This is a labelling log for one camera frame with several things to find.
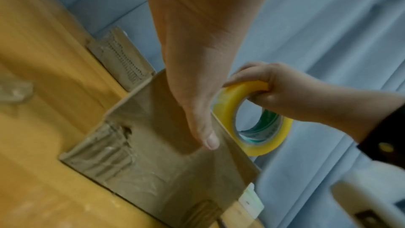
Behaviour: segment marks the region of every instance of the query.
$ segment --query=hand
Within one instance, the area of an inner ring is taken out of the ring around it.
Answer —
[[[295,120],[331,126],[357,142],[405,103],[399,94],[330,85],[275,63],[247,63],[224,86],[256,80],[269,83],[269,92],[251,97],[255,104]]]
[[[148,0],[167,81],[193,136],[219,146],[211,102],[264,0]]]

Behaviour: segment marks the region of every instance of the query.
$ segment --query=wooden surface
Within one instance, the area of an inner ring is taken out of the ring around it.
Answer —
[[[66,30],[72,20],[49,5],[0,0],[0,73],[35,86],[27,103],[0,106],[0,227],[163,228],[58,161],[126,92],[76,40],[81,28]],[[225,222],[251,223],[235,204]]]

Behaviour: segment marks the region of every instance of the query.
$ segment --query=cardboard piece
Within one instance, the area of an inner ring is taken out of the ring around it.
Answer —
[[[215,151],[192,137],[161,72],[60,159],[173,228],[207,228],[259,173],[214,116],[212,123]]]

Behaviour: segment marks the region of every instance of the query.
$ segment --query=yellow tape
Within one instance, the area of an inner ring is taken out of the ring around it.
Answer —
[[[272,120],[267,120],[267,125],[258,128],[257,124],[254,131],[238,132],[235,126],[236,113],[241,103],[257,91],[268,91],[268,84],[251,81],[227,87],[221,91],[213,108],[213,113],[248,156],[264,155],[277,148],[287,137],[292,125],[292,119],[268,112],[272,115],[268,119]]]

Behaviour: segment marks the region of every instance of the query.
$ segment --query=torn cardboard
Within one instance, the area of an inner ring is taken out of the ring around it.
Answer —
[[[212,123],[215,151],[192,137],[161,72],[60,159],[173,228],[207,228],[259,173],[214,116]]]

